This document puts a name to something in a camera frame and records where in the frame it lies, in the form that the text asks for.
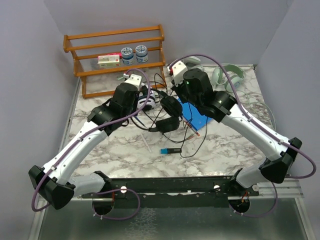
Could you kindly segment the black blue headphones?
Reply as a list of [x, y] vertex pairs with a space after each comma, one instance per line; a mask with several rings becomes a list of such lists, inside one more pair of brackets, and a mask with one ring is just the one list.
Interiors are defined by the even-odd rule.
[[154, 120], [152, 123], [155, 124], [155, 127], [139, 127], [142, 130], [156, 133], [160, 132], [162, 134], [172, 132], [178, 129], [180, 126], [180, 117], [182, 116], [182, 106], [178, 102], [178, 100], [168, 95], [162, 90], [156, 90], [155, 88], [151, 88], [151, 90], [154, 91], [154, 93], [158, 93], [160, 96], [160, 105], [162, 109], [169, 115], [168, 118], [162, 119], [162, 120]]

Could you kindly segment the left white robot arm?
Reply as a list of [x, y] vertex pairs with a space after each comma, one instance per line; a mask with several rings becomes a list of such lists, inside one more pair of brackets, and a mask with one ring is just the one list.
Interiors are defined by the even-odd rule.
[[105, 103], [96, 106], [80, 131], [57, 156], [44, 166], [34, 165], [28, 172], [33, 187], [56, 210], [73, 197], [95, 193], [106, 197], [111, 180], [101, 171], [71, 177], [84, 158], [137, 110], [140, 84], [123, 82]]

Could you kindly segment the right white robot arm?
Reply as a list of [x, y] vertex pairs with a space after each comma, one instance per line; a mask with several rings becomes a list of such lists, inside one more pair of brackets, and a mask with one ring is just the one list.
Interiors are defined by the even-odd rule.
[[250, 114], [238, 99], [225, 91], [213, 90], [208, 74], [198, 68], [169, 68], [172, 89], [183, 103], [218, 123], [228, 126], [253, 143], [265, 155], [265, 160], [236, 172], [229, 189], [240, 196], [257, 183], [270, 181], [281, 184], [293, 165], [302, 141], [289, 139], [271, 130]]

